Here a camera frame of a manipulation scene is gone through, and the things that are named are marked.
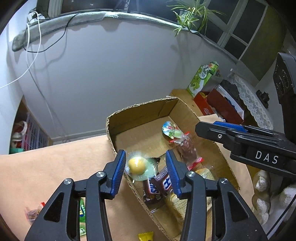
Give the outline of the right white gloved hand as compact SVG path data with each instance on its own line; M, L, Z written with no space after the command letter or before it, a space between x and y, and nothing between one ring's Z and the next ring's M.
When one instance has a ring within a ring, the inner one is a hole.
M279 214L289 205L295 207L295 184L281 190L282 182L283 177L276 175L272 180L264 170L258 171L253 178L252 211L261 225L265 225L273 213Z

